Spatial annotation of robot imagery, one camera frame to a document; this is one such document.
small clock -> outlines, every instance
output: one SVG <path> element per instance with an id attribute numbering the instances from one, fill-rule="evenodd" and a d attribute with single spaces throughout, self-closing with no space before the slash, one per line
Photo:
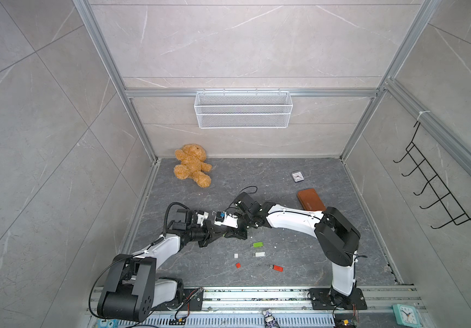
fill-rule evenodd
<path id="1" fill-rule="evenodd" d="M 396 322 L 400 325 L 407 327 L 421 327 L 420 318 L 417 316 L 417 311 L 414 306 L 394 304 L 394 315 L 396 315 Z"/>
<path id="2" fill-rule="evenodd" d="M 297 183 L 305 180 L 305 177 L 303 176 L 303 173 L 301 173 L 301 171 L 296 171 L 292 172 L 292 179 L 294 179 L 294 182 Z"/>

mounting plate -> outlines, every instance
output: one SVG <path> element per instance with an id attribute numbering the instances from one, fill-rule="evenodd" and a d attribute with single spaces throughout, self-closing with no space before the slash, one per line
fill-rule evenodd
<path id="1" fill-rule="evenodd" d="M 330 299 L 330 288 L 310 288 L 312 309 L 314 310 L 333 310 L 336 305 L 331 304 Z M 359 288 L 354 288 L 352 294 L 350 294 L 350 304 L 341 304 L 340 308 L 345 310 L 353 310 L 352 304 L 356 305 L 356 310 L 366 310 L 367 303 L 365 302 L 365 297 L 363 292 Z"/>
<path id="2" fill-rule="evenodd" d="M 185 298 L 188 297 L 193 291 L 195 291 L 195 288 L 191 289 L 185 289 Z M 197 296 L 195 296 L 191 301 L 190 301 L 190 311 L 201 311 L 202 308 L 202 301 L 203 301 L 203 291 L 199 292 Z M 152 308 L 151 310 L 153 311 L 168 311 L 168 308 L 164 303 L 159 304 L 158 306 Z"/>

teal alarm clock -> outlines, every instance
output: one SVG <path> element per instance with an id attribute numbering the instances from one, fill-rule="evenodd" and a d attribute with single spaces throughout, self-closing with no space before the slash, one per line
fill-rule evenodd
<path id="1" fill-rule="evenodd" d="M 394 315 L 398 324 L 407 327 L 421 327 L 420 318 L 417 316 L 414 306 L 394 304 L 392 309 L 394 309 Z"/>

brown teddy bear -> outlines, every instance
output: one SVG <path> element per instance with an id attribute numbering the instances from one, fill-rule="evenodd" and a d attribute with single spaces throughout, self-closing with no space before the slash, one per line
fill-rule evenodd
<path id="1" fill-rule="evenodd" d="M 212 179 L 201 172 L 210 172 L 212 169 L 212 165 L 203 162 L 206 159 L 203 147 L 196 144 L 184 145 L 175 151 L 175 158 L 181 161 L 181 164 L 173 168 L 173 173 L 178 179 L 192 178 L 201 188 L 210 186 Z"/>

black wall hook rack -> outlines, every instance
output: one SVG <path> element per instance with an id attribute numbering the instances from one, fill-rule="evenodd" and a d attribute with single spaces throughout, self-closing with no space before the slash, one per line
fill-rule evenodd
<path id="1" fill-rule="evenodd" d="M 403 159 L 407 156 L 409 156 L 412 161 L 414 162 L 414 164 L 416 165 L 416 167 L 410 171 L 409 174 L 401 174 L 402 176 L 409 176 L 410 174 L 412 174 L 415 170 L 419 170 L 421 172 L 421 174 L 423 175 L 423 177 L 425 178 L 426 180 L 426 183 L 425 185 L 423 186 L 423 189 L 419 192 L 419 193 L 414 193 L 416 196 L 419 196 L 421 195 L 424 191 L 425 191 L 425 188 L 427 186 L 430 186 L 432 191 L 434 192 L 434 194 L 436 195 L 437 197 L 437 200 L 435 202 L 433 202 L 432 204 L 430 204 L 429 206 L 426 206 L 426 207 L 422 207 L 420 206 L 420 208 L 422 209 L 427 209 L 431 206 L 433 206 L 434 204 L 436 203 L 441 203 L 441 205 L 443 206 L 443 208 L 445 209 L 445 211 L 447 212 L 447 214 L 449 214 L 449 217 L 451 218 L 450 221 L 448 221 L 447 223 L 444 223 L 442 224 L 441 226 L 439 227 L 433 227 L 431 226 L 432 229 L 440 229 L 446 225 L 448 225 L 449 223 L 451 222 L 454 222 L 454 224 L 456 226 L 459 226 L 467 221 L 470 221 L 471 220 L 471 216 L 469 216 L 467 214 L 467 212 L 465 211 L 465 209 L 463 208 L 463 206 L 460 204 L 460 202 L 456 199 L 456 197 L 454 196 L 454 194 L 451 192 L 451 190 L 449 189 L 449 187 L 447 187 L 447 185 L 445 184 L 445 182 L 443 182 L 443 179 L 439 176 L 439 174 L 437 174 L 436 170 L 434 169 L 434 167 L 429 163 L 429 160 L 426 159 L 426 157 L 423 155 L 423 153 L 420 151 L 420 149 L 416 146 L 416 144 L 414 143 L 414 138 L 416 137 L 416 133 L 417 133 L 417 129 L 420 128 L 420 125 L 421 123 L 419 122 L 416 122 L 416 124 L 414 124 L 414 127 L 416 127 L 416 130 L 414 131 L 414 135 L 412 136 L 412 140 L 410 141 L 409 145 L 405 148 L 406 150 L 406 153 L 405 155 L 403 155 L 403 157 L 401 158 L 401 160 L 399 161 L 393 161 L 394 163 L 399 163 L 401 161 L 403 161 Z M 410 154 L 410 151 L 411 150 L 417 150 L 419 152 L 419 154 L 423 157 L 423 160 L 420 161 L 419 163 L 416 161 L 416 159 L 412 156 L 412 154 Z M 431 168 L 431 170 L 434 172 L 434 175 L 428 179 L 427 176 L 425 175 L 425 173 L 423 173 L 423 170 L 421 169 L 420 165 L 422 165 L 423 163 L 427 163 L 429 165 L 429 167 Z M 441 183 L 443 184 L 443 187 L 445 187 L 445 189 L 447 190 L 447 193 L 444 194 L 443 196 L 440 197 L 440 195 L 438 194 L 438 192 L 436 191 L 436 189 L 434 189 L 434 186 L 431 184 L 431 181 L 434 180 L 434 179 L 439 179 L 441 181 Z M 461 208 L 462 210 L 462 213 L 456 217 L 453 217 L 452 214 L 450 213 L 449 209 L 447 209 L 447 207 L 445 206 L 445 204 L 443 203 L 443 199 L 445 197 L 447 197 L 448 195 L 451 195 L 452 198 L 455 200 L 455 202 L 458 204 L 458 206 Z M 467 219 L 461 221 L 461 222 L 456 222 L 455 220 L 456 219 L 459 219 L 461 218 L 462 216 L 465 216 Z"/>

